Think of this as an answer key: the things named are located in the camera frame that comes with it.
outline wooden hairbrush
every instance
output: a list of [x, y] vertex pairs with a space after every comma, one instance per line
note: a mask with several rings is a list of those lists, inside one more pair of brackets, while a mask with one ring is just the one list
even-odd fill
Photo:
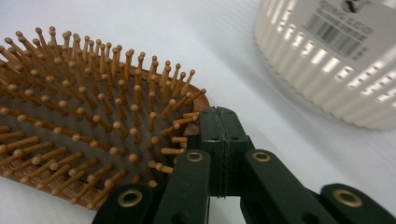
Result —
[[166, 61], [122, 46], [49, 28], [21, 49], [0, 46], [0, 172], [2, 176], [92, 210], [118, 186], [156, 186], [172, 174], [183, 135], [199, 132], [205, 89]]

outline brass rivet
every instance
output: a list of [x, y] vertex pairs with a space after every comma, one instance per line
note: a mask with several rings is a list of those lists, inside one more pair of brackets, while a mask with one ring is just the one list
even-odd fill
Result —
[[[129, 194], [133, 194], [135, 198], [133, 200], [125, 200], [125, 197]], [[127, 189], [119, 196], [119, 205], [122, 207], [132, 207], [142, 201], [143, 194], [138, 189]]]
[[198, 152], [191, 152], [187, 154], [187, 160], [189, 161], [201, 161], [203, 158], [204, 156]]
[[267, 153], [256, 152], [253, 154], [253, 159], [256, 161], [269, 161], [271, 157]]
[[360, 207], [363, 205], [363, 201], [360, 197], [346, 189], [335, 189], [332, 192], [332, 196], [334, 196], [334, 198], [339, 203], [342, 203], [349, 207]]

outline label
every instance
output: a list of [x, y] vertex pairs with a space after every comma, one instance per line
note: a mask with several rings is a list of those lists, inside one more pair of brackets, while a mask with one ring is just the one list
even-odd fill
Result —
[[375, 0], [299, 0], [290, 22], [355, 70], [395, 45], [396, 10]]

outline white basket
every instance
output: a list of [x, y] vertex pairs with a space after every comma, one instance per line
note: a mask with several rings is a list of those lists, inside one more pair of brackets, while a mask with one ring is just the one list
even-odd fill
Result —
[[[371, 62], [349, 63], [339, 51], [323, 48], [323, 41], [308, 34], [307, 23], [304, 28], [296, 24], [299, 21], [295, 19], [298, 15], [293, 15], [294, 9], [302, 2], [318, 3], [317, 0], [261, 2], [255, 36], [264, 58], [306, 100], [336, 118], [371, 129], [396, 128], [395, 36], [389, 36], [392, 43], [388, 50]], [[331, 0], [319, 2], [325, 4]], [[396, 1], [383, 4], [394, 11]]]

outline barcode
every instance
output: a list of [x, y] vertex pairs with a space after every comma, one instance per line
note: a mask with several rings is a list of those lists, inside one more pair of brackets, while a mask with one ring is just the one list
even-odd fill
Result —
[[361, 45], [359, 40], [347, 35], [317, 14], [312, 15], [305, 29], [307, 32], [319, 38], [319, 40], [329, 48], [346, 57], [350, 56], [354, 50]]

